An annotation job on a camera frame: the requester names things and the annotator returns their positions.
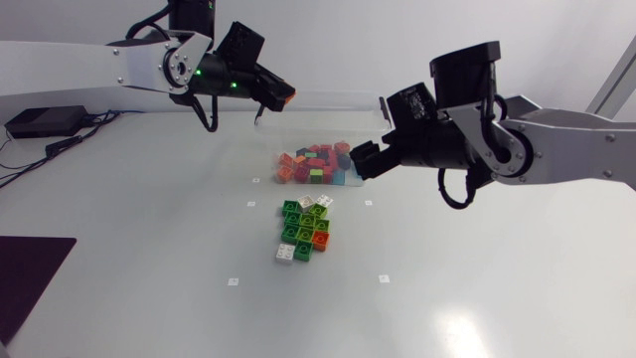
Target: toy block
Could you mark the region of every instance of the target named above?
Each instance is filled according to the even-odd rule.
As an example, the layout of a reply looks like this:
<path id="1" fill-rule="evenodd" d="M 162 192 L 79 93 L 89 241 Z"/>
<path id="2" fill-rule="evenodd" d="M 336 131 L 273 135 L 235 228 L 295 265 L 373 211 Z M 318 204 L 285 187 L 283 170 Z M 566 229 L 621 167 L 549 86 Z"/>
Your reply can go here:
<path id="1" fill-rule="evenodd" d="M 296 150 L 296 156 L 297 157 L 304 156 L 305 153 L 308 152 L 308 151 L 310 151 L 310 150 L 307 149 L 307 148 L 298 149 L 298 150 Z"/>
<path id="2" fill-rule="evenodd" d="M 285 264 L 291 265 L 294 262 L 294 248 L 293 245 L 280 244 L 278 245 L 278 252 L 276 253 L 276 261 Z"/>
<path id="3" fill-rule="evenodd" d="M 334 180 L 334 170 L 332 167 L 322 168 L 322 182 L 324 184 L 331 184 Z"/>
<path id="4" fill-rule="evenodd" d="M 325 166 L 325 160 L 319 158 L 309 158 L 307 160 L 307 165 L 309 165 L 310 169 L 322 169 Z"/>
<path id="5" fill-rule="evenodd" d="M 294 168 L 297 168 L 297 167 L 301 166 L 302 163 L 304 163 L 306 159 L 307 158 L 305 158 L 304 155 L 300 155 L 300 156 L 295 157 L 294 158 L 294 163 L 293 163 L 294 164 Z"/>
<path id="6" fill-rule="evenodd" d="M 346 142 L 339 142 L 334 144 L 334 149 L 338 154 L 347 154 L 351 151 L 351 146 Z"/>
<path id="7" fill-rule="evenodd" d="M 278 164 L 281 166 L 286 166 L 291 168 L 294 166 L 294 160 L 287 153 L 282 153 L 280 154 L 280 157 L 278 158 Z"/>
<path id="8" fill-rule="evenodd" d="M 329 233 L 323 232 L 314 232 L 314 236 L 311 239 L 311 242 L 314 245 L 314 249 L 317 251 L 326 251 L 327 246 L 329 245 Z"/>
<path id="9" fill-rule="evenodd" d="M 286 183 L 294 176 L 294 171 L 290 167 L 282 166 L 276 173 L 276 178 L 281 183 Z"/>
<path id="10" fill-rule="evenodd" d="M 336 170 L 331 184 L 345 185 L 345 172 L 342 170 Z"/>
<path id="11" fill-rule="evenodd" d="M 329 233 L 329 220 L 318 219 L 314 224 L 314 230 Z"/>
<path id="12" fill-rule="evenodd" d="M 294 179 L 296 179 L 299 183 L 305 183 L 307 182 L 307 178 L 309 178 L 309 169 L 305 167 L 298 167 L 294 174 Z"/>
<path id="13" fill-rule="evenodd" d="M 294 258 L 308 262 L 311 259 L 311 253 L 313 251 L 314 245 L 311 242 L 298 242 L 296 250 L 294 250 Z"/>
<path id="14" fill-rule="evenodd" d="M 282 215 L 286 215 L 287 213 L 297 213 L 298 211 L 297 201 L 285 200 L 282 204 Z"/>
<path id="15" fill-rule="evenodd" d="M 329 206 L 333 202 L 334 202 L 334 200 L 331 199 L 330 197 L 326 196 L 325 194 L 321 195 L 320 198 L 316 199 L 316 204 L 320 204 L 320 205 L 324 206 L 325 208 L 329 208 Z"/>
<path id="16" fill-rule="evenodd" d="M 338 166 L 340 169 L 348 170 L 351 168 L 351 158 L 346 154 L 338 154 Z"/>
<path id="17" fill-rule="evenodd" d="M 311 209 L 309 209 L 309 214 L 314 215 L 319 219 L 324 219 L 327 216 L 327 208 L 316 203 L 311 207 Z"/>
<path id="18" fill-rule="evenodd" d="M 301 241 L 304 242 L 311 242 L 311 238 L 314 236 L 314 230 L 313 228 L 300 228 L 298 230 L 298 234 L 296 234 L 296 239 L 298 239 L 296 241 L 296 244 L 298 244 Z"/>
<path id="19" fill-rule="evenodd" d="M 313 214 L 302 214 L 300 216 L 300 226 L 303 228 L 313 229 L 315 223 L 316 217 Z"/>
<path id="20" fill-rule="evenodd" d="M 282 230 L 282 234 L 280 235 L 280 240 L 284 241 L 287 244 L 296 245 L 298 241 L 298 232 L 300 231 L 300 227 L 292 224 L 285 225 L 285 228 Z"/>
<path id="21" fill-rule="evenodd" d="M 285 224 L 300 224 L 300 213 L 287 213 L 285 215 Z"/>
<path id="22" fill-rule="evenodd" d="M 311 184 L 322 184 L 322 169 L 309 170 L 309 182 Z"/>
<path id="23" fill-rule="evenodd" d="M 302 213 L 307 213 L 309 212 L 309 209 L 311 209 L 311 207 L 314 205 L 314 200 L 311 199 L 309 195 L 305 195 L 304 197 L 298 199 L 298 205 Z"/>

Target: red block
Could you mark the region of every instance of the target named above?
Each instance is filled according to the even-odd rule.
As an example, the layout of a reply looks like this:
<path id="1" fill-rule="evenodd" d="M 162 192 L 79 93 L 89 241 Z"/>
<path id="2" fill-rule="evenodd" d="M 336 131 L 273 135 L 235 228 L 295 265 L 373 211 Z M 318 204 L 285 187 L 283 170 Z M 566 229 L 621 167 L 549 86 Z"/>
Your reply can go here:
<path id="1" fill-rule="evenodd" d="M 307 164 L 312 169 L 322 169 L 325 166 L 325 160 L 320 158 L 309 158 Z"/>
<path id="2" fill-rule="evenodd" d="M 287 153 L 282 153 L 278 158 L 278 164 L 292 168 L 294 166 L 294 159 Z"/>
<path id="3" fill-rule="evenodd" d="M 304 166 L 298 167 L 296 174 L 294 174 L 294 179 L 299 183 L 305 183 L 307 178 L 309 178 L 309 169 Z"/>

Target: plastic container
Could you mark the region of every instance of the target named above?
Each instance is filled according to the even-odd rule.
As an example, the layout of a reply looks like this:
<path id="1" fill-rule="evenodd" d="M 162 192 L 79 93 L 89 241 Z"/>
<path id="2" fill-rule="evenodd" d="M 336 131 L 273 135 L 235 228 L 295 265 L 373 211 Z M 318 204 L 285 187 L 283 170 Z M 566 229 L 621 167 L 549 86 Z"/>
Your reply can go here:
<path id="1" fill-rule="evenodd" d="M 286 185 L 362 186 L 348 153 L 392 129 L 385 108 L 372 92 L 299 91 L 283 112 L 264 109 L 254 124 L 270 156 L 270 175 Z"/>

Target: white table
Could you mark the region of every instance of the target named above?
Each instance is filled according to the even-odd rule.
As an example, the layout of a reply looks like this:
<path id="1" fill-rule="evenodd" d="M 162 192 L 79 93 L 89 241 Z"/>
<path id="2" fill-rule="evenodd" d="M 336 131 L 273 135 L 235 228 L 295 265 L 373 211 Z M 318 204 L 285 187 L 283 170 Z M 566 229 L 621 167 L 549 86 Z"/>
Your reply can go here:
<path id="1" fill-rule="evenodd" d="M 491 184 L 454 211 L 433 169 L 279 185 L 253 113 L 221 120 L 126 115 L 0 191 L 0 234 L 78 238 L 13 358 L 636 355 L 627 186 Z M 332 242 L 283 266 L 278 210 L 305 193 L 335 199 Z"/>

